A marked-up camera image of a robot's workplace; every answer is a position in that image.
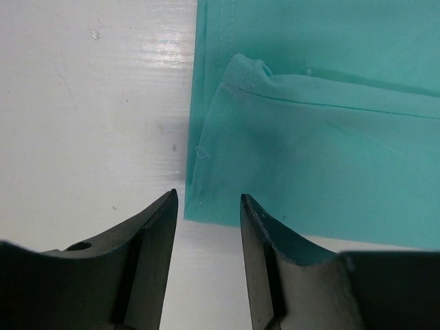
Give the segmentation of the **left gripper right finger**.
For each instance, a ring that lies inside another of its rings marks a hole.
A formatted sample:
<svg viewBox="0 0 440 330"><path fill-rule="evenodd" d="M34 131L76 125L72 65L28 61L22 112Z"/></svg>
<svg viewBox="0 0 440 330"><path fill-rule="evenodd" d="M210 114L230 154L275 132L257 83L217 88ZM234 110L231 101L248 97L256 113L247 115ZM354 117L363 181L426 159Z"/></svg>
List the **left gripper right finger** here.
<svg viewBox="0 0 440 330"><path fill-rule="evenodd" d="M241 196L254 329L438 329L439 253L335 253Z"/></svg>

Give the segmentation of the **teal green t-shirt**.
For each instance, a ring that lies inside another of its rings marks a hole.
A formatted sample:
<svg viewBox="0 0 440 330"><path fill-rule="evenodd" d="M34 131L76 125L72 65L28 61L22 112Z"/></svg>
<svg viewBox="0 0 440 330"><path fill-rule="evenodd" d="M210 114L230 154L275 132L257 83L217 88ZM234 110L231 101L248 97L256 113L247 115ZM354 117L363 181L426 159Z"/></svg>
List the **teal green t-shirt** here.
<svg viewBox="0 0 440 330"><path fill-rule="evenodd" d="M439 248L439 2L199 1L185 218Z"/></svg>

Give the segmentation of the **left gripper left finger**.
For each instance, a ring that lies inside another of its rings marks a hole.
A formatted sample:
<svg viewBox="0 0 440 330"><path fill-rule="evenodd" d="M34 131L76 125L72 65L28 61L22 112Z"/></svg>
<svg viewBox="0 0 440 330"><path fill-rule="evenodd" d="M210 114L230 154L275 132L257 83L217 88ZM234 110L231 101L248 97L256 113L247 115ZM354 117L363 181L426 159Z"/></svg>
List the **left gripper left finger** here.
<svg viewBox="0 0 440 330"><path fill-rule="evenodd" d="M158 329L177 225L170 190L66 250L1 242L2 329Z"/></svg>

